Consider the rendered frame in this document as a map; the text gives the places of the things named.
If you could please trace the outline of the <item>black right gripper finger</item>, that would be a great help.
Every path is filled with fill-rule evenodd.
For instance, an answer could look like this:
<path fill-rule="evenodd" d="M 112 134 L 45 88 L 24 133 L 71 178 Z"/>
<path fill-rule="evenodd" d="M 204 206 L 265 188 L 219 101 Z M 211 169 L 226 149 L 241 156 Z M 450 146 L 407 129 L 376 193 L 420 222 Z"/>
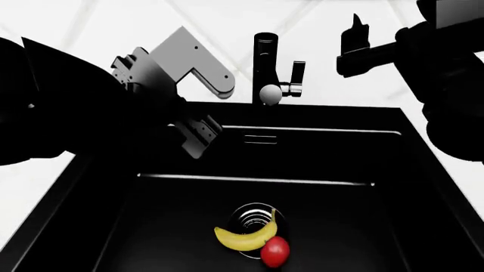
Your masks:
<path fill-rule="evenodd" d="M 363 24 L 357 14 L 353 14 L 352 26 L 341 34 L 341 54 L 369 48 L 369 25 Z"/>

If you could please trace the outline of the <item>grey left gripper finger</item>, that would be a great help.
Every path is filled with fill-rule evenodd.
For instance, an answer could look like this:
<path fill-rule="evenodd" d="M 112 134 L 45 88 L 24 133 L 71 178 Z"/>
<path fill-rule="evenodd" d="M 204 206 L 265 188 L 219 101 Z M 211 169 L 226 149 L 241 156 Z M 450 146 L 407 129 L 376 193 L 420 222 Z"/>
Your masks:
<path fill-rule="evenodd" d="M 234 75 L 183 26 L 150 55 L 176 83 L 191 73 L 218 99 L 229 99 L 234 93 Z"/>
<path fill-rule="evenodd" d="M 194 159 L 199 159 L 210 144 L 222 133 L 222 126 L 210 115 L 189 116 L 175 122 L 174 126 L 185 136 L 182 148 Z"/>

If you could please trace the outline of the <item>black sink faucet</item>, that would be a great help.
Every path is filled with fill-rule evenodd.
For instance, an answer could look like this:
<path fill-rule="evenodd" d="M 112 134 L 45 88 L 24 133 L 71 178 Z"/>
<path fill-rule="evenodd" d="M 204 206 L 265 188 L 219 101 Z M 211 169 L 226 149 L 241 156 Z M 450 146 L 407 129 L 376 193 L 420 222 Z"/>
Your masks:
<path fill-rule="evenodd" d="M 271 32 L 254 35 L 253 104 L 274 106 L 281 101 L 282 90 L 276 72 L 278 36 Z"/>

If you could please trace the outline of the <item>black kitchen sink basin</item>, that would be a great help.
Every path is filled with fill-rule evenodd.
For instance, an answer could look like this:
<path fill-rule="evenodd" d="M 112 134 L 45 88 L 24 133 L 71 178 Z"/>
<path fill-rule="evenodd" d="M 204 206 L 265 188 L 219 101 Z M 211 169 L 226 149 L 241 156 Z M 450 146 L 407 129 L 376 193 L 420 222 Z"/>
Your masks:
<path fill-rule="evenodd" d="M 224 134 L 199 160 L 77 156 L 0 251 L 0 272 L 484 272 L 484 221 L 397 108 L 194 102 Z M 279 210 L 290 255 L 216 238 Z"/>

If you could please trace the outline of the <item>chrome sink drain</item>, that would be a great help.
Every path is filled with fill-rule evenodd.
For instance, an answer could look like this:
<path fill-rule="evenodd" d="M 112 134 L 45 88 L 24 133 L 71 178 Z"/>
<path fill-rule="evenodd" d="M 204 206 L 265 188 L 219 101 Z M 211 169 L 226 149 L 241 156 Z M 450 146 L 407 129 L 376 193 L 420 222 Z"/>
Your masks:
<path fill-rule="evenodd" d="M 275 210 L 275 221 L 278 226 L 276 235 L 289 242 L 286 218 L 279 210 L 265 203 L 247 203 L 237 208 L 228 220 L 227 230 L 236 234 L 255 233 L 271 221 L 272 210 Z"/>

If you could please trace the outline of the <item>yellow banana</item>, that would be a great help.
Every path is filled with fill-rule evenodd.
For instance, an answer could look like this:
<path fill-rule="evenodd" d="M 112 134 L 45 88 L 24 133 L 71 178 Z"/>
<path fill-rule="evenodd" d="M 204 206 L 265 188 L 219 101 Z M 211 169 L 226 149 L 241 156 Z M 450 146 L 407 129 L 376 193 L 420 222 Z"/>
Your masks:
<path fill-rule="evenodd" d="M 237 234 L 228 230 L 215 227 L 214 233 L 217 240 L 226 248 L 234 251 L 246 252 L 261 249 L 278 231 L 275 220 L 276 209 L 271 209 L 271 220 L 263 228 L 255 233 Z"/>

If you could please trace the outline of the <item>red apple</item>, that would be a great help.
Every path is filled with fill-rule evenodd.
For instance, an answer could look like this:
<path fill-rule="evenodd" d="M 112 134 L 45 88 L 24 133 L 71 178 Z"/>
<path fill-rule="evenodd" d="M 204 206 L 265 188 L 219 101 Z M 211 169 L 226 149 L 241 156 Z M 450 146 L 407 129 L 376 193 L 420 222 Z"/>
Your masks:
<path fill-rule="evenodd" d="M 289 258 L 288 242 L 280 236 L 274 236 L 266 242 L 260 251 L 262 262 L 270 268 L 281 267 Z"/>

